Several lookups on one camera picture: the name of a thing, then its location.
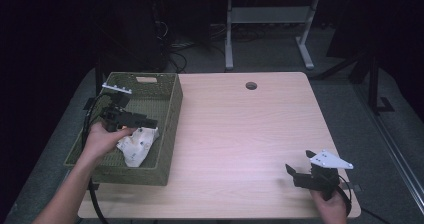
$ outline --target white plastic bracket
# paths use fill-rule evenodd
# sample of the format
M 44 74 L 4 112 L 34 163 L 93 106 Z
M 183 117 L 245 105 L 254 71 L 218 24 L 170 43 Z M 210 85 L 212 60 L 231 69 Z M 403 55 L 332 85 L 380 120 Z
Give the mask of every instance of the white plastic bracket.
M 124 92 L 124 93 L 128 93 L 128 94 L 132 94 L 132 90 L 131 89 L 128 89 L 127 90 L 125 87 L 119 88 L 116 85 L 115 86 L 109 86 L 109 85 L 106 84 L 106 82 L 103 83 L 102 87 L 108 88 L 108 89 L 112 89 L 112 90 L 115 90 L 115 91 L 120 91 L 120 92 Z
M 324 168 L 353 169 L 352 163 L 346 162 L 326 150 L 322 150 L 309 160 L 311 163 Z

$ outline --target light wood tabletop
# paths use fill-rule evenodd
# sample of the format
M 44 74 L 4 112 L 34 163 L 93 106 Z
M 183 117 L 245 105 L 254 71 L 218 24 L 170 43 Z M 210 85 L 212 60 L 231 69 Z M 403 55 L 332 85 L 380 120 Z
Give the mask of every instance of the light wood tabletop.
M 338 155 L 307 77 L 299 72 L 179 77 L 184 97 L 168 185 L 101 183 L 96 193 L 105 217 L 318 217 L 309 191 L 295 187 L 285 169 L 289 164 L 308 173 L 305 150 Z M 257 88 L 247 89 L 248 82 Z M 345 170 L 339 173 L 347 179 Z M 357 217 L 354 193 L 352 199 L 350 217 Z M 88 192 L 78 214 L 97 217 Z

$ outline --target gray carpet floor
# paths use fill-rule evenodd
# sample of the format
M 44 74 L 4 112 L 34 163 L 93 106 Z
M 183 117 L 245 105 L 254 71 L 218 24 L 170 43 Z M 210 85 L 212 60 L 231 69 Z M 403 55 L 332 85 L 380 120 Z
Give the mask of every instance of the gray carpet floor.
M 234 70 L 232 72 L 300 71 L 308 76 L 319 74 L 342 59 L 326 57 L 333 30 L 314 28 L 310 32 L 307 47 L 316 67 L 306 70 L 303 66 L 294 37 L 300 27 L 256 26 L 261 38 L 233 43 Z M 178 53 L 187 59 L 186 73 L 224 72 L 224 41 L 214 42 L 215 48 L 201 46 L 187 48 Z M 178 65 L 180 56 L 173 55 Z M 396 82 L 384 71 L 380 72 L 379 96 L 388 98 L 395 112 L 370 114 L 364 104 L 367 81 L 352 85 L 347 76 L 351 67 L 345 68 L 323 81 L 311 81 L 321 111 L 329 127 L 339 154 L 355 164 L 348 170 L 350 181 L 361 207 L 383 217 L 390 223 L 424 223 L 419 209 L 400 172 L 393 161 L 379 128 L 378 118 L 399 150 L 407 159 L 420 183 L 424 182 L 424 124 L 415 115 L 400 94 Z M 165 72 L 175 72 L 169 65 Z M 76 90 L 61 121 L 40 157 L 6 223 L 30 223 L 50 200 L 66 175 L 63 162 L 82 128 L 85 112 L 83 106 L 95 94 L 94 71 Z M 100 223 L 98 220 L 81 220 L 81 223 Z M 110 220 L 110 223 L 153 223 L 152 220 Z M 214 220 L 159 220 L 159 224 L 214 224 Z M 234 224 L 286 223 L 284 220 L 234 220 Z M 290 220 L 293 224 L 321 223 L 320 220 Z M 367 213 L 349 220 L 349 223 L 379 223 Z

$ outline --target crumpled white fabric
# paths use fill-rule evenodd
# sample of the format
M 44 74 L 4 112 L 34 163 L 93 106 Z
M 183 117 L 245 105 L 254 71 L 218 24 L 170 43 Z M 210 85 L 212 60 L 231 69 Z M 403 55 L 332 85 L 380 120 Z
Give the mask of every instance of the crumpled white fabric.
M 119 140 L 116 147 L 124 154 L 125 164 L 128 167 L 139 167 L 158 137 L 159 130 L 157 127 L 156 129 L 141 127 L 132 136 L 126 136 Z

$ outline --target human arm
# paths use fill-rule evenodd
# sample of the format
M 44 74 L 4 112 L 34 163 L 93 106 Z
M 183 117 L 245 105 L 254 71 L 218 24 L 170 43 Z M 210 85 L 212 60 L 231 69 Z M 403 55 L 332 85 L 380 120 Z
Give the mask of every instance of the human arm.
M 74 223 L 92 172 L 103 157 L 115 148 L 118 140 L 135 130 L 127 128 L 109 133 L 100 122 L 94 124 L 74 168 L 33 223 Z
M 346 204 L 342 196 L 334 191 L 331 199 L 325 201 L 322 192 L 310 190 L 312 200 L 325 224 L 346 224 Z

